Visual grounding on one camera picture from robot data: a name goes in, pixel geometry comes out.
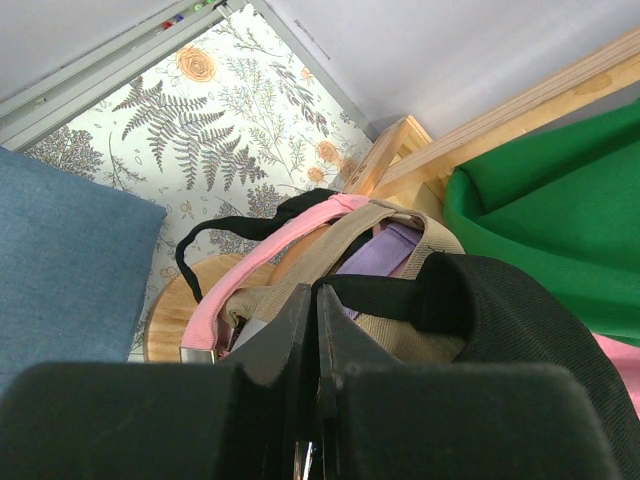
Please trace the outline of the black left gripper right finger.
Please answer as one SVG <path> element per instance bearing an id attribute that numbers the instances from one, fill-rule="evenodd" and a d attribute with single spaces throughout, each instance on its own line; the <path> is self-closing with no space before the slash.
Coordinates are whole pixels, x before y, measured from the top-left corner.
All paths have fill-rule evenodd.
<path id="1" fill-rule="evenodd" d="M 582 386 L 552 364 L 407 366 L 315 287 L 327 479 L 616 479 Z"/>

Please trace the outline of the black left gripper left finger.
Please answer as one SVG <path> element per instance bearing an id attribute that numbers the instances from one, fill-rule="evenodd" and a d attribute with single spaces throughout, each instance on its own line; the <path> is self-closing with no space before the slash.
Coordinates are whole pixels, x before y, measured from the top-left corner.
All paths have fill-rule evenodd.
<path id="1" fill-rule="evenodd" d="M 299 479 L 311 289 L 216 364 L 45 363 L 1 400 L 5 479 Z"/>

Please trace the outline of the beige sport cap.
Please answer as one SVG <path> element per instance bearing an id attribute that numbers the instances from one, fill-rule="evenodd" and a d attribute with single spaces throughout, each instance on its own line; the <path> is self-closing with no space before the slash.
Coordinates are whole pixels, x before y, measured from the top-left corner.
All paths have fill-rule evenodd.
<path id="1" fill-rule="evenodd" d="M 433 253 L 464 252 L 454 234 L 426 214 L 388 202 L 372 201 L 340 218 L 293 261 L 274 284 L 241 288 L 225 303 L 219 318 L 239 328 L 243 320 L 271 322 L 300 283 L 311 284 L 335 274 L 340 266 L 373 237 L 383 221 L 395 221 L 423 230 L 422 239 L 398 278 L 414 280 L 426 258 Z M 420 333 L 407 323 L 359 313 L 353 322 L 386 351 L 405 363 L 447 363 L 459 354 L 464 341 L 445 334 Z"/>

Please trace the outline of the pink cap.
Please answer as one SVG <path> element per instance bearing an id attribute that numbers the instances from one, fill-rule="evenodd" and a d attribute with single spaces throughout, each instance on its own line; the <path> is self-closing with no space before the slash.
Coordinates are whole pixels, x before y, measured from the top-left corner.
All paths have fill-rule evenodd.
<path id="1" fill-rule="evenodd" d="M 221 320 L 225 303 L 258 267 L 268 263 L 293 241 L 313 232 L 333 219 L 342 218 L 365 206 L 369 199 L 357 194 L 335 193 L 328 200 L 315 205 L 290 220 L 247 254 L 236 266 L 218 280 L 197 307 L 187 323 L 180 344 L 183 363 L 214 364 L 221 354 L 231 349 L 236 328 Z"/>

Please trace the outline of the black sport cap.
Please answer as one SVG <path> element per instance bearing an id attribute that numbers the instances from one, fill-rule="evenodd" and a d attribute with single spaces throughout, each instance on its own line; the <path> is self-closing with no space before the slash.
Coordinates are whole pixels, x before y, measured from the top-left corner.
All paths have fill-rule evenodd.
<path id="1" fill-rule="evenodd" d="M 414 280 L 334 275 L 318 281 L 360 313 L 461 338 L 462 361 L 550 363 L 585 387 L 609 443 L 639 451 L 639 419 L 591 332 L 532 277 L 489 257 L 434 253 Z"/>

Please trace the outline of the purple cap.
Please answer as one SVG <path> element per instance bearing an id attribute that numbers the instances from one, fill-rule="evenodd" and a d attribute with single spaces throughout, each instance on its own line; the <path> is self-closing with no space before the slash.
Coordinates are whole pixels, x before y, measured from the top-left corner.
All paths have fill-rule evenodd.
<path id="1" fill-rule="evenodd" d="M 383 221 L 375 227 L 373 237 L 353 253 L 335 272 L 338 276 L 398 277 L 414 252 L 424 231 L 395 221 Z M 341 301 L 345 301 L 351 319 L 364 311 L 370 303 L 380 303 L 386 281 L 348 279 L 337 285 Z"/>

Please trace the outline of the black MLB cap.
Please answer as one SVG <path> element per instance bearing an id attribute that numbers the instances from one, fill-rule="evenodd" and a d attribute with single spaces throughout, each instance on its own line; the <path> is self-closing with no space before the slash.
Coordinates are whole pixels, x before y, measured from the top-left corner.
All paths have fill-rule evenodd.
<path id="1" fill-rule="evenodd" d="M 203 299 L 203 293 L 197 275 L 185 261 L 185 252 L 201 232 L 205 230 L 222 230 L 247 240 L 263 241 L 287 222 L 295 219 L 311 207 L 328 200 L 332 195 L 335 195 L 334 191 L 316 188 L 284 201 L 277 207 L 276 213 L 271 218 L 226 216 L 206 220 L 193 227 L 177 244 L 175 261 L 181 275 L 191 289 L 195 301 L 200 303 Z"/>

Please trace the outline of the wooden hat stand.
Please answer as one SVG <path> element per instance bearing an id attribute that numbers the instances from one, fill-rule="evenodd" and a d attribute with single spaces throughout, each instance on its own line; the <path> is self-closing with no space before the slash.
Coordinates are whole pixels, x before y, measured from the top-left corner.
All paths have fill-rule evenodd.
<path id="1" fill-rule="evenodd" d="M 260 266 L 241 287 L 272 285 L 281 278 L 302 252 L 314 243 L 329 228 L 328 224 L 301 239 L 301 246 L 294 246 L 278 265 Z M 242 255 L 214 255 L 195 264 L 194 272 L 199 276 L 203 292 L 208 292 L 224 274 L 234 267 Z M 190 288 L 181 275 L 171 280 L 153 305 L 145 325 L 143 351 L 145 362 L 179 361 L 179 346 L 186 325 L 196 308 Z"/>

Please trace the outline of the folded blue cloth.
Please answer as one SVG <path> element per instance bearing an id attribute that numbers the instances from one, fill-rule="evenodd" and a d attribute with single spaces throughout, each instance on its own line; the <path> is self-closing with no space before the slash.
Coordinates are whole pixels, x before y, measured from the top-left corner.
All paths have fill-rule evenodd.
<path id="1" fill-rule="evenodd" d="M 45 362 L 124 362 L 163 207 L 1 152 L 1 386 Z"/>

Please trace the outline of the wooden clothes rack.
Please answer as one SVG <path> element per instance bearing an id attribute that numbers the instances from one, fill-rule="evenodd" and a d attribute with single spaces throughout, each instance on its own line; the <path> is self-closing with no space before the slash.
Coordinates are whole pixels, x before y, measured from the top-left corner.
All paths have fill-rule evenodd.
<path id="1" fill-rule="evenodd" d="M 398 120 L 375 141 L 343 191 L 440 220 L 456 167 L 638 82 L 634 29 L 437 140 L 413 116 Z"/>

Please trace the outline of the pink t-shirt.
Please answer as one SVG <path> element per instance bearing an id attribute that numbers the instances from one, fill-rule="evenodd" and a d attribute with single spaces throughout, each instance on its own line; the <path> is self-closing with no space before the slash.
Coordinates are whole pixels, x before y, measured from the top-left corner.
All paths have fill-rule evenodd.
<path id="1" fill-rule="evenodd" d="M 629 393 L 632 404 L 639 414 L 640 408 L 640 350 L 611 338 L 594 334 L 598 345 L 613 363 Z"/>

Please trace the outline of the green tank top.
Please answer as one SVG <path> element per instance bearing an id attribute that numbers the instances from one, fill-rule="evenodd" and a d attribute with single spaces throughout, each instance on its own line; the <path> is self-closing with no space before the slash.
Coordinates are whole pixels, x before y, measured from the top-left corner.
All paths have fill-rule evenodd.
<path id="1" fill-rule="evenodd" d="M 469 254 L 529 274 L 591 331 L 639 343 L 639 104 L 455 169 L 444 217 Z"/>

